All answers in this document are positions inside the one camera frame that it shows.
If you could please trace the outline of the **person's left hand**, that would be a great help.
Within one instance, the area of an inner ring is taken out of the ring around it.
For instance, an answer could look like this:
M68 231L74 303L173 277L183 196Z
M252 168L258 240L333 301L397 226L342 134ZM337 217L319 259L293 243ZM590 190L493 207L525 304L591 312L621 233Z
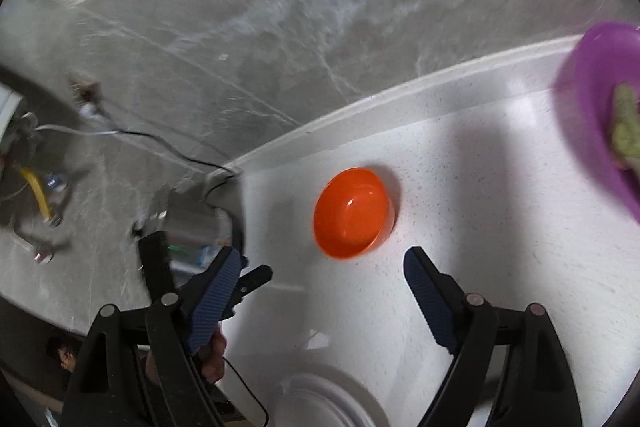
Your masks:
M198 354L202 361L201 374L209 384L216 384L224 378L226 362L224 355L228 346L221 326L217 325L209 343Z

